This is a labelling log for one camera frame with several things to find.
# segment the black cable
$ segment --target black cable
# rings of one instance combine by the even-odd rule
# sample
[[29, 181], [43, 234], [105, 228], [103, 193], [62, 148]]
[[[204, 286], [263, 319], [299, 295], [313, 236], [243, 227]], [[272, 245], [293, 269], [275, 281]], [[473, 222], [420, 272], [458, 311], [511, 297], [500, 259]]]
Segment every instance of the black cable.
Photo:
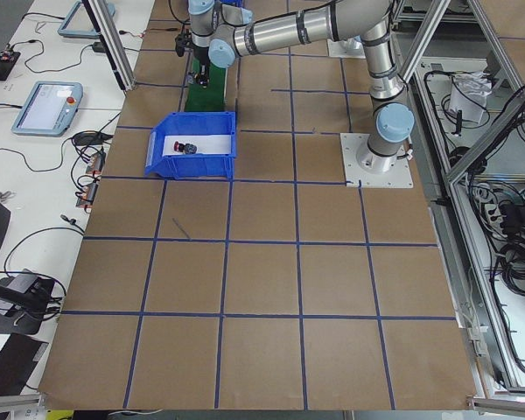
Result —
[[46, 13], [37, 13], [36, 11], [28, 11], [27, 13], [25, 13], [25, 14], [21, 17], [21, 20], [24, 20], [25, 17], [30, 16], [30, 15], [47, 16], [48, 18], [60, 19], [60, 20], [64, 20], [64, 19], [65, 19], [65, 17], [62, 17], [62, 16], [54, 16], [54, 15], [48, 15], [48, 14], [46, 14]]
[[515, 99], [517, 96], [519, 96], [523, 91], [525, 90], [525, 85], [521, 86], [519, 89], [517, 89], [515, 92], [512, 93], [512, 95], [507, 99], [506, 103], [504, 104], [503, 108], [501, 109], [501, 112], [496, 116], [496, 119], [493, 120], [493, 123], [498, 121], [498, 119], [504, 115], [504, 112], [508, 109], [509, 104], [512, 102], [513, 99]]
[[76, 219], [69, 219], [68, 216], [64, 215], [64, 214], [61, 214], [60, 215], [60, 218], [65, 221], [66, 223], [68, 223], [70, 226], [74, 226], [75, 228], [77, 228], [80, 232], [82, 232], [83, 234], [86, 233], [86, 231], [83, 229], [83, 227], [81, 227], [80, 225], [78, 225], [77, 223], [77, 220]]
[[62, 142], [62, 145], [60, 146], [60, 163], [57, 164], [56, 166], [54, 166], [53, 168], [48, 168], [48, 169], [33, 169], [33, 168], [31, 168], [31, 166], [27, 162], [27, 158], [25, 157], [25, 155], [21, 151], [13, 150], [13, 149], [7, 149], [5, 147], [1, 147], [0, 151], [8, 151], [10, 153], [15, 153], [15, 154], [21, 156], [21, 158], [24, 160], [25, 166], [27, 166], [27, 169], [29, 169], [31, 172], [52, 172], [52, 171], [56, 171], [57, 169], [59, 169], [64, 164], [64, 145], [67, 142], [69, 142], [70, 140], [72, 140], [72, 138], [67, 138], [64, 142]]
[[72, 229], [70, 227], [45, 227], [43, 229], [37, 230], [35, 232], [32, 232], [32, 233], [26, 235], [21, 241], [19, 241], [16, 244], [16, 246], [14, 248], [12, 248], [11, 251], [8, 253], [8, 255], [4, 258], [4, 260], [3, 260], [3, 270], [4, 270], [5, 274], [10, 274], [11, 272], [13, 272], [13, 271], [8, 271], [8, 268], [7, 268], [8, 261], [10, 260], [11, 256], [16, 251], [16, 249], [18, 249], [21, 246], [21, 244], [23, 244], [25, 241], [27, 241], [28, 239], [32, 238], [35, 235], [41, 234], [43, 232], [48, 232], [48, 231], [51, 231], [51, 230], [69, 230], [71, 232], [75, 232], [76, 234], [83, 236], [82, 232], [80, 232], [79, 230], [76, 230], [76, 229]]
[[[5, 274], [7, 276], [11, 276], [12, 274], [33, 274], [33, 275], [35, 275], [37, 277], [43, 277], [45, 280], [52, 280], [55, 284], [60, 286], [60, 288], [62, 289], [62, 294], [64, 296], [67, 295], [67, 288], [64, 286], [64, 284], [62, 284], [59, 281], [59, 279], [57, 279], [56, 277], [49, 276], [48, 274], [37, 273], [35, 271], [31, 271], [31, 272], [28, 272], [28, 271], [6, 271], [5, 269], [4, 270], [0, 270], [0, 274]], [[56, 297], [52, 297], [52, 296], [50, 296], [49, 298], [50, 299], [57, 299]]]
[[426, 87], [426, 93], [428, 94], [428, 99], [430, 100], [431, 110], [433, 111], [433, 114], [436, 117], [437, 126], [439, 127], [439, 131], [441, 132], [441, 135], [444, 139], [445, 154], [449, 156], [449, 144], [453, 147], [453, 149], [457, 149], [457, 145], [447, 136], [447, 133], [445, 133], [444, 125], [442, 124], [441, 119], [438, 116], [438, 112], [436, 110], [436, 100], [434, 98], [433, 93], [431, 92], [429, 85], [429, 77], [433, 74], [435, 74], [435, 71], [433, 70], [431, 72], [426, 73], [423, 76], [423, 84]]
[[122, 111], [117, 112], [116, 115], [113, 118], [108, 120], [107, 123], [105, 125], [103, 125], [103, 127], [98, 129], [97, 130], [98, 135], [101, 134], [114, 120], [116, 120], [116, 118], [121, 114], [121, 112]]
[[180, 24], [182, 24], [183, 26], [185, 25], [189, 25], [191, 19], [188, 18], [186, 20], [181, 20], [179, 19], [176, 15], [175, 15], [175, 12], [173, 11], [173, 5], [172, 5], [172, 0], [167, 0], [167, 4], [169, 4], [169, 11], [171, 12], [171, 15], [173, 16], [173, 18], [178, 21]]
[[88, 48], [91, 48], [93, 46], [93, 44], [88, 44], [88, 45], [85, 45], [81, 50], [80, 50], [80, 58], [78, 60], [77, 63], [74, 63], [74, 64], [71, 64], [70, 66], [66, 66], [66, 67], [62, 67], [62, 68], [52, 68], [52, 69], [46, 69], [46, 70], [34, 70], [33, 68], [29, 67], [29, 62], [35, 58], [37, 58], [39, 55], [43, 55], [45, 53], [45, 44], [43, 44], [43, 41], [41, 41], [40, 39], [29, 39], [27, 41], [24, 41], [24, 42], [18, 42], [14, 45], [11, 46], [11, 48], [13, 49], [14, 46], [18, 45], [18, 44], [34, 44], [38, 42], [41, 46], [41, 51], [40, 52], [37, 52], [36, 54], [33, 54], [29, 59], [27, 59], [26, 61], [24, 61], [24, 66], [27, 67], [27, 69], [34, 73], [34, 74], [42, 74], [42, 73], [58, 73], [58, 72], [64, 72], [65, 70], [68, 70], [69, 68], [73, 68], [73, 67], [77, 67], [81, 64], [81, 62], [83, 61], [83, 53], [84, 51], [86, 51]]
[[0, 107], [7, 107], [7, 108], [23, 108], [21, 105], [12, 105], [11, 103], [0, 103]]
[[[505, 326], [504, 333], [506, 335], [506, 341], [514, 358], [514, 362], [516, 366], [525, 374], [525, 364], [523, 363], [523, 360], [519, 357], [517, 349], [515, 348], [515, 343], [512, 337], [509, 320], [507, 314], [503, 310], [503, 304], [501, 303], [500, 296], [498, 295], [498, 291], [496, 289], [496, 282], [498, 281], [497, 276], [500, 276], [501, 281], [510, 291], [517, 295], [525, 297], [525, 288], [520, 286], [519, 283], [525, 281], [525, 239], [520, 235], [508, 235], [507, 238], [505, 238], [505, 240], [502, 240], [500, 238], [494, 238], [494, 233], [488, 230], [487, 227], [484, 225], [483, 221], [481, 220], [480, 203], [477, 205], [476, 200], [473, 198], [473, 188], [482, 188], [484, 190], [490, 191], [490, 193], [493, 196], [494, 204], [496, 204], [499, 207], [501, 204], [501, 200], [499, 200], [496, 195], [496, 191], [498, 190], [489, 190], [488, 188], [479, 185], [474, 185], [474, 171], [469, 171], [469, 177], [470, 178], [468, 185], [468, 195], [469, 200], [471, 201], [471, 207], [475, 217], [477, 218], [477, 221], [480, 224], [480, 227], [482, 228], [486, 242], [488, 243], [489, 248], [492, 249], [490, 252], [490, 269], [488, 280], [490, 283], [494, 300], [496, 302], [496, 307], [500, 316], [501, 323]], [[516, 198], [523, 205], [525, 204], [525, 198], [523, 197], [523, 194], [525, 193], [525, 188], [522, 191], [519, 191], [514, 185], [509, 184], [505, 181], [491, 181], [491, 183], [506, 187], [507, 189], [509, 189], [509, 191], [517, 195]], [[494, 239], [505, 243], [501, 247], [496, 247], [494, 244]]]

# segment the table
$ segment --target table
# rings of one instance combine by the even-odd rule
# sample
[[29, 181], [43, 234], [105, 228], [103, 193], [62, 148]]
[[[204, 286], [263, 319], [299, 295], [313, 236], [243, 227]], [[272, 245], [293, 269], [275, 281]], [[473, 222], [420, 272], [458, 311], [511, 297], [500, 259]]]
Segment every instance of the table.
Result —
[[[72, 0], [36, 0], [30, 11], [44, 12], [53, 15], [66, 15], [74, 2]], [[118, 28], [137, 33], [145, 28], [153, 0], [134, 2], [118, 0], [115, 2], [117, 13], [115, 23]], [[35, 21], [45, 20], [41, 33], [35, 33]], [[64, 67], [72, 60], [77, 61], [80, 50], [89, 44], [85, 39], [61, 38], [56, 33], [57, 22], [48, 17], [27, 17], [12, 37], [11, 43], [26, 39], [41, 39], [45, 43], [45, 55], [35, 59], [36, 68]], [[126, 36], [125, 46], [139, 48], [142, 40]], [[0, 147], [21, 151], [26, 155], [29, 165], [35, 169], [52, 168], [60, 161], [60, 146], [64, 139], [83, 130], [98, 130], [120, 112], [124, 95], [116, 84], [107, 58], [104, 55], [86, 51], [83, 65], [61, 73], [30, 73], [23, 65], [33, 52], [38, 51], [38, 44], [20, 45], [22, 56], [14, 67], [9, 79], [0, 82], [0, 102], [21, 105], [35, 81], [78, 81], [84, 87], [84, 100], [72, 126], [64, 136], [16, 136], [11, 133], [18, 110], [0, 108]], [[137, 53], [129, 52], [132, 66], [136, 64]], [[106, 129], [106, 133], [115, 131], [116, 119]], [[70, 179], [70, 169], [76, 159], [74, 148], [67, 143], [64, 147], [64, 164], [57, 171], [44, 173], [30, 172], [20, 156], [0, 152], [0, 191], [13, 191], [15, 196], [5, 205], [10, 209], [11, 221], [8, 233], [0, 252], [0, 267], [6, 254], [23, 237], [41, 228], [67, 227], [60, 219], [61, 214], [75, 218], [83, 228], [88, 223], [88, 215], [74, 206], [74, 186]], [[74, 173], [80, 175], [85, 165], [79, 162]], [[74, 268], [76, 256], [81, 244], [81, 236], [66, 230], [51, 231], [34, 236], [22, 245], [10, 260], [9, 270], [28, 268], [58, 278], [66, 287]], [[51, 342], [56, 330], [56, 322], [45, 322], [35, 338]], [[0, 348], [8, 336], [0, 335]], [[38, 364], [29, 383], [39, 384], [46, 364], [46, 356]], [[26, 388], [24, 393], [34, 391]]]
[[[256, 18], [304, 6], [246, 2]], [[144, 45], [150, 85], [115, 132], [39, 386], [48, 406], [466, 408], [475, 388], [416, 167], [413, 189], [344, 186], [339, 133], [373, 124], [365, 66], [322, 43], [242, 59], [234, 178], [173, 181], [142, 170], [151, 127], [183, 108], [186, 59]]]

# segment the blue plastic bin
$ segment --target blue plastic bin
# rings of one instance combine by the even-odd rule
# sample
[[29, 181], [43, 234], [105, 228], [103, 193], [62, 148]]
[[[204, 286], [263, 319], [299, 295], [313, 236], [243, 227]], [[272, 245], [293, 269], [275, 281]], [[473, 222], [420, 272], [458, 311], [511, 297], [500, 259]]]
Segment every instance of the blue plastic bin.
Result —
[[[163, 156], [165, 136], [230, 135], [231, 153]], [[155, 172], [164, 178], [234, 176], [235, 112], [174, 112], [150, 133], [146, 175]]]

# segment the white paper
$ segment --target white paper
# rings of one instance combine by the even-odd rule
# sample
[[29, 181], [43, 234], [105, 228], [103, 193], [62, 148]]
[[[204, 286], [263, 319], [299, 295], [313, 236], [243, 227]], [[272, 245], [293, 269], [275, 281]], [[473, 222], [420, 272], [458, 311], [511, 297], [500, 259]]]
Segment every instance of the white paper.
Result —
[[229, 134], [216, 134], [210, 136], [165, 136], [163, 156], [182, 155], [175, 151], [175, 142], [194, 144], [196, 154], [203, 155], [228, 155], [231, 153], [231, 136]]
[[491, 93], [492, 85], [483, 73], [457, 74], [454, 76], [454, 85], [451, 89], [449, 112], [456, 116], [461, 110], [463, 111], [463, 121], [480, 123], [485, 112], [482, 107], [486, 107], [487, 96]]

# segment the blue tape line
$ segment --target blue tape line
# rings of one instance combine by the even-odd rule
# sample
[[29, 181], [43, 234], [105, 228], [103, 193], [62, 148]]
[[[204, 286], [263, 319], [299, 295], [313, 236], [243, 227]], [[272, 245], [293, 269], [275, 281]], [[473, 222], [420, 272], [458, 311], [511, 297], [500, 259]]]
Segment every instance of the blue tape line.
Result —
[[[366, 243], [369, 243], [369, 232], [368, 232], [368, 218], [366, 216], [366, 207], [364, 204], [364, 196], [361, 190], [361, 182], [358, 187], [358, 194], [360, 196], [360, 206], [361, 206], [361, 219], [364, 227], [364, 238]], [[375, 304], [375, 313], [377, 315], [377, 327], [379, 329], [379, 340], [381, 342], [381, 355], [383, 358], [383, 366], [385, 369], [385, 378], [387, 379], [387, 389], [388, 389], [388, 399], [391, 404], [391, 409], [396, 409], [395, 396], [393, 393], [393, 384], [391, 382], [391, 374], [389, 372], [389, 361], [387, 359], [387, 348], [385, 346], [385, 335], [383, 334], [383, 325], [381, 320], [381, 311], [379, 306], [379, 298], [377, 295], [377, 286], [375, 284], [375, 272], [374, 272], [374, 262], [371, 255], [371, 248], [367, 245], [367, 261], [369, 263], [369, 275], [371, 277], [372, 290], [374, 293], [374, 304]]]
[[294, 94], [332, 94], [332, 95], [369, 95], [369, 92], [353, 92], [346, 90], [328, 90], [328, 89], [271, 89], [270, 92], [286, 93], [292, 92]]
[[[290, 0], [287, 0], [287, 11], [290, 11]], [[302, 396], [304, 401], [304, 410], [309, 409], [307, 398], [307, 375], [305, 371], [305, 331], [304, 331], [304, 300], [302, 295], [301, 283], [301, 259], [299, 247], [299, 202], [298, 202], [298, 158], [296, 150], [296, 114], [294, 106], [293, 95], [293, 72], [291, 67], [291, 48], [288, 48], [288, 71], [290, 76], [290, 118], [291, 118], [291, 151], [293, 159], [294, 172], [294, 212], [296, 221], [296, 265], [297, 265], [297, 306], [299, 308], [299, 351], [301, 362], [301, 382], [302, 382]]]
[[295, 131], [291, 129], [290, 131], [285, 129], [242, 129], [243, 133], [263, 133], [263, 134], [315, 134], [312, 131]]
[[[156, 178], [152, 176], [138, 177], [138, 176], [126, 176], [126, 175], [104, 175], [103, 179], [132, 179], [132, 180], [146, 180], [146, 181], [159, 181], [162, 178]], [[182, 178], [182, 179], [171, 179], [171, 182], [230, 182], [229, 179], [199, 179], [199, 178]], [[238, 178], [234, 179], [234, 182], [244, 182], [251, 184], [307, 184], [310, 186], [343, 186], [344, 182], [335, 181], [290, 181], [288, 179], [246, 179]]]
[[226, 305], [226, 282], [228, 280], [228, 254], [229, 254], [229, 231], [231, 225], [232, 202], [234, 198], [234, 183], [229, 184], [229, 192], [227, 196], [227, 220], [226, 220], [226, 249], [224, 253], [223, 275], [221, 279], [221, 294], [220, 294], [220, 324], [218, 327], [218, 353], [216, 355], [216, 385], [215, 394], [213, 398], [213, 406], [215, 409], [220, 407], [220, 378], [221, 378], [221, 346], [223, 340], [224, 328], [224, 308]]
[[[142, 293], [142, 303], [140, 304], [140, 312], [144, 312], [145, 306], [146, 306], [146, 299], [148, 297], [148, 288], [150, 286], [150, 280], [151, 280], [151, 271], [153, 268], [154, 263], [154, 257], [156, 255], [156, 246], [158, 244], [157, 238], [159, 234], [159, 227], [161, 225], [161, 218], [164, 211], [164, 203], [165, 203], [165, 194], [167, 193], [167, 181], [164, 181], [164, 188], [161, 193], [161, 199], [159, 203], [159, 209], [157, 211], [157, 221], [156, 221], [156, 230], [154, 231], [154, 238], [151, 244], [151, 252], [150, 252], [150, 262], [148, 264], [148, 271], [146, 274], [146, 281], [144, 283], [143, 287], [143, 293]], [[140, 315], [138, 318], [138, 325], [136, 327], [136, 337], [134, 340], [134, 347], [132, 349], [132, 359], [130, 360], [130, 369], [129, 369], [129, 378], [127, 380], [126, 385], [126, 391], [124, 393], [124, 403], [123, 407], [126, 409], [129, 404], [129, 398], [130, 398], [130, 390], [132, 389], [132, 378], [134, 376], [134, 367], [136, 365], [137, 360], [137, 351], [138, 351], [138, 345], [140, 343], [140, 334], [142, 332], [142, 321], [144, 319], [144, 315]]]
[[141, 48], [140, 51], [147, 51], [150, 53], [175, 53], [175, 50], [166, 48]]
[[525, 38], [516, 38], [516, 37], [498, 37], [498, 39], [511, 39], [517, 41], [525, 41]]
[[297, 53], [285, 53], [285, 52], [263, 52], [260, 55], [276, 55], [278, 57], [306, 57], [308, 59], [328, 59], [328, 55], [312, 55], [312, 54], [297, 54]]
[[167, 318], [236, 318], [236, 319], [351, 319], [381, 321], [456, 321], [448, 316], [419, 315], [337, 315], [337, 314], [292, 314], [292, 313], [219, 313], [219, 312], [164, 312], [164, 311], [86, 311], [63, 310], [65, 315], [94, 316], [133, 316], [133, 317], [167, 317]]
[[[84, 236], [86, 241], [154, 241], [154, 238], [131, 236]], [[223, 243], [225, 239], [186, 239], [158, 237], [158, 242], [201, 242]], [[386, 242], [327, 242], [327, 241], [265, 241], [250, 239], [230, 239], [229, 243], [247, 243], [258, 245], [301, 245], [301, 246], [327, 246], [327, 247], [393, 247], [393, 248], [437, 248], [436, 243], [386, 243]]]
[[144, 81], [137, 81], [136, 84], [137, 85], [141, 85], [141, 86], [153, 86], [154, 88], [179, 88], [179, 89], [183, 89], [185, 87], [183, 85], [163, 85], [163, 84], [160, 84], [160, 83], [147, 83], [147, 82], [144, 82]]

